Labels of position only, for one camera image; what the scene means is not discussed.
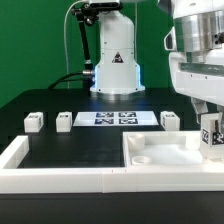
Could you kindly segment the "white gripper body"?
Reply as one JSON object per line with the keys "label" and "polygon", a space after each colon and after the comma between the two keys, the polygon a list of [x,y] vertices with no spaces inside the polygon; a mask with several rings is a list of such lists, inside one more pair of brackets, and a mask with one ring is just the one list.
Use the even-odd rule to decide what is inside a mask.
{"label": "white gripper body", "polygon": [[172,85],[177,93],[224,106],[224,44],[205,54],[204,63],[188,63],[184,52],[177,51],[175,28],[164,38],[169,54]]}

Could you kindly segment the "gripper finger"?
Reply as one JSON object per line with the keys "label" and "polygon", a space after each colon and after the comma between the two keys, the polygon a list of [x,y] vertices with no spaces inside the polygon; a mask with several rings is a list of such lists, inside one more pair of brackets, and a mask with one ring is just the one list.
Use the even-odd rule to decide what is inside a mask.
{"label": "gripper finger", "polygon": [[191,98],[191,104],[196,114],[197,123],[201,123],[201,116],[208,113],[207,103],[197,98]]}
{"label": "gripper finger", "polygon": [[224,134],[224,106],[217,105],[218,111],[218,131]]}

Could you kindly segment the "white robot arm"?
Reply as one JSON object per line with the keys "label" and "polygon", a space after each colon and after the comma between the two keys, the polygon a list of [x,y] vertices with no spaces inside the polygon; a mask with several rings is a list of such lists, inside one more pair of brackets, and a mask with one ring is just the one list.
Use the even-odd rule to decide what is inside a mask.
{"label": "white robot arm", "polygon": [[[134,25],[119,12],[122,0],[89,0],[99,12],[100,61],[91,91],[129,95],[143,89],[134,59]],[[189,96],[197,120],[217,106],[216,130],[224,133],[224,0],[157,0],[173,19],[164,38],[176,92]]]}

